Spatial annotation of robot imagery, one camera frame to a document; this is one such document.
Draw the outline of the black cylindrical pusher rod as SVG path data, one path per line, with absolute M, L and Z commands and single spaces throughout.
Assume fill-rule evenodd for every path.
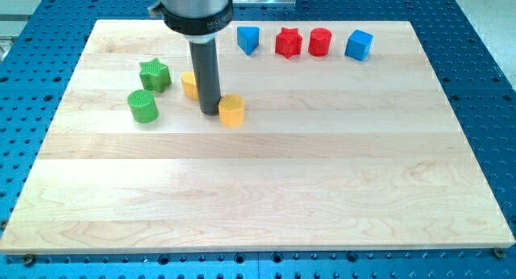
M 204 44 L 190 42 L 189 48 L 201 112 L 217 115 L 221 91 L 215 40 Z

